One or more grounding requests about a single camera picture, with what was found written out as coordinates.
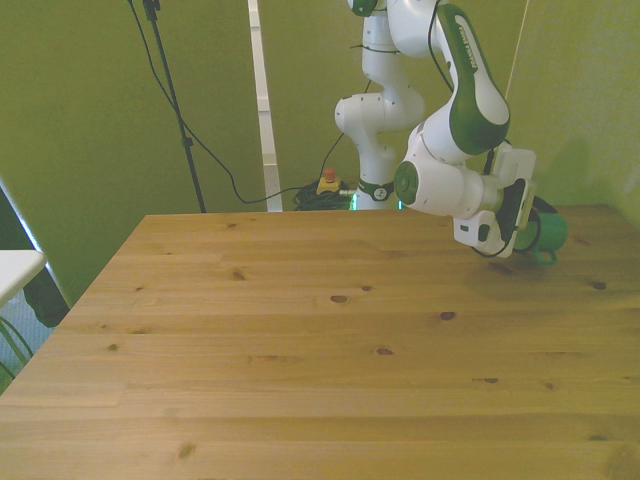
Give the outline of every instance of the cable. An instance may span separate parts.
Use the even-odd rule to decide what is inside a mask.
[[[534,208],[537,208],[538,210],[540,210],[541,212],[545,212],[545,213],[558,213],[558,210],[555,209],[555,207],[547,202],[545,202],[542,198],[540,197],[533,197],[533,206]]]
[[[442,68],[440,67],[440,63],[438,62],[438,59],[436,58],[436,54],[433,51],[433,46],[431,45],[431,33],[433,32],[433,25],[436,22],[436,14],[438,13],[438,5],[440,5],[440,1],[441,0],[436,0],[436,4],[433,7],[433,15],[431,16],[431,23],[429,24],[429,37],[428,37],[427,41],[429,43],[429,52],[431,53],[431,58],[433,59],[433,62],[436,64],[436,67],[438,67],[438,71],[440,72],[440,75],[442,76],[442,79],[444,80],[444,83],[446,83],[447,87],[449,87],[449,90],[451,90],[453,92],[453,87],[449,83],[449,79],[447,78],[447,76],[442,71]]]
[[[7,367],[4,363],[0,362],[0,367],[2,367],[9,374],[12,380],[16,379],[16,376],[13,374],[11,370],[9,370],[9,367]]]
[[[369,50],[370,52],[375,52],[375,53],[393,53],[394,55],[401,53],[400,50],[376,50],[375,48],[367,47],[366,45],[363,45],[363,44],[354,45],[353,47],[351,47],[351,50],[353,50],[354,48],[363,48],[364,50]]]
[[[367,83],[367,88],[364,89],[364,93],[369,92],[369,87],[371,87],[371,80],[369,80],[369,83]],[[331,147],[331,150],[329,150],[329,153],[327,153],[327,156],[324,157],[324,161],[322,162],[322,167],[320,168],[320,175],[318,176],[318,181],[320,180],[320,178],[322,178],[322,173],[324,172],[324,166],[327,163],[329,156],[331,156],[331,153],[333,152],[333,150],[338,146],[338,143],[340,143],[340,140],[342,140],[342,137],[344,137],[344,133],[342,133],[338,137],[338,140],[336,140],[336,143],[333,144],[333,147]]]
[[[231,171],[227,168],[227,166],[222,163],[222,161],[209,149],[207,148],[207,146],[198,138],[198,136],[193,132],[193,130],[191,129],[191,127],[189,127],[189,125],[187,124],[187,122],[184,121],[184,118],[182,118],[182,116],[180,115],[180,113],[176,110],[175,105],[173,104],[173,101],[171,100],[171,98],[169,97],[169,94],[167,93],[167,90],[165,89],[164,85],[162,84],[162,82],[160,81],[160,78],[158,77],[158,74],[156,72],[156,69],[153,65],[153,59],[151,58],[151,51],[149,50],[149,44],[147,43],[147,39],[145,37],[144,34],[144,30],[142,29],[142,25],[140,23],[140,19],[138,18],[138,13],[136,12],[135,7],[133,6],[133,0],[127,0],[129,2],[129,6],[131,7],[131,11],[133,12],[133,16],[135,17],[136,20],[136,24],[138,25],[138,30],[140,31],[140,35],[142,37],[142,42],[144,44],[144,48],[145,51],[147,53],[147,58],[149,59],[149,65],[151,67],[151,72],[153,73],[154,78],[156,79],[156,82],[158,83],[158,85],[160,86],[160,89],[162,90],[162,92],[164,93],[164,96],[166,97],[167,101],[169,102],[169,105],[171,105],[171,108],[173,108],[174,112],[176,112],[176,115],[180,116],[180,119],[182,121],[182,124],[184,125],[185,129],[191,134],[191,136],[195,139],[195,141],[218,163],[218,165],[220,165],[220,167],[222,167],[222,169],[227,173],[227,175],[229,176],[229,179],[231,180],[231,186],[233,188],[233,192],[235,193],[236,197],[238,198],[238,200],[240,200],[242,203],[244,203],[245,205],[248,204],[253,204],[253,203],[260,203],[260,202],[264,202],[269,200],[270,198],[276,197],[282,193],[285,192],[289,192],[292,190],[302,190],[303,188],[307,187],[308,185],[305,185],[303,187],[290,187],[290,188],[285,188],[284,190],[281,190],[277,193],[274,193],[273,195],[269,195],[268,197],[265,198],[261,198],[259,200],[245,200],[244,198],[242,198],[242,196],[240,195],[240,192],[238,192],[238,188],[236,186],[236,182],[235,182],[235,178],[233,176],[233,174],[231,173]],[[371,81],[369,81],[369,84],[367,85],[367,90],[369,89],[369,85],[371,85]],[[338,140],[336,141],[336,143],[334,143],[333,147],[331,147],[331,149],[329,150],[329,153],[327,154],[327,156],[324,159],[324,162],[322,163],[322,170],[320,172],[320,177],[322,176],[322,172],[324,172],[324,165],[327,161],[327,159],[329,158],[329,156],[331,155],[331,153],[333,152],[333,150],[335,149],[335,147],[338,145],[338,142],[340,142],[340,140],[342,139],[342,137],[344,136],[344,133],[342,135],[340,135],[340,137],[338,138]]]
[[[471,250],[473,250],[474,252],[476,252],[476,253],[477,253],[478,255],[480,255],[481,257],[484,257],[484,258],[495,258],[495,257],[497,257],[498,255],[500,255],[502,252],[504,252],[504,251],[507,249],[507,247],[508,247],[508,246],[509,246],[509,242],[506,242],[506,243],[504,244],[504,247],[502,247],[502,248],[501,248],[497,253],[492,253],[492,254],[486,254],[486,253],[483,253],[483,252],[481,252],[480,250],[478,250],[478,249],[477,249],[477,248],[475,248],[475,247],[471,247]]]

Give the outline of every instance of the green object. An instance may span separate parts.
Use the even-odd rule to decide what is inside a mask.
[[[353,13],[359,17],[370,17],[378,5],[378,0],[353,0]]]
[[[394,190],[393,182],[385,185],[375,185],[373,183],[367,183],[362,179],[360,179],[358,188],[369,195],[374,202],[384,202],[389,198]]]
[[[527,228],[516,237],[514,248],[520,252],[531,250],[538,263],[553,265],[558,261],[556,251],[569,236],[569,226],[560,214],[537,210],[531,213]]]
[[[0,250],[34,250],[34,246],[22,226],[9,199],[0,188]],[[58,325],[69,307],[62,298],[51,274],[43,269],[24,287],[27,303],[38,320],[51,328]]]
[[[412,205],[416,201],[418,192],[418,171],[411,162],[403,162],[396,170],[393,181],[396,195],[405,205]]]
[[[458,22],[462,17],[471,29],[471,34],[480,51],[481,58],[475,58],[469,46],[467,33]],[[458,89],[451,107],[449,126],[453,140],[460,150],[469,155],[479,155],[499,145],[509,131],[509,120],[496,125],[487,120],[476,100],[476,82],[474,74],[478,71],[478,62],[482,62],[487,75],[498,90],[487,66],[471,22],[467,15],[455,5],[446,4],[438,8],[438,19],[447,37],[456,71],[458,73]]]
[[[13,326],[13,324],[11,322],[9,322],[7,319],[5,319],[4,317],[0,317],[0,323],[4,323],[5,326],[9,327],[11,329],[11,331],[13,332],[13,334],[18,337],[18,339],[20,340],[20,342],[22,343],[22,345],[24,346],[24,348],[27,350],[27,353],[29,353],[30,357],[33,357],[33,350],[31,350],[31,347],[29,347],[29,344],[27,343],[27,341],[24,339],[24,337],[20,334],[20,332],[18,331],[18,329],[16,327]]]

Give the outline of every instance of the wooden tabletop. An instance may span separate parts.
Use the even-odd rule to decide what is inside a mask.
[[[144,219],[0,397],[2,479],[640,478],[640,233],[554,266],[412,211]]]

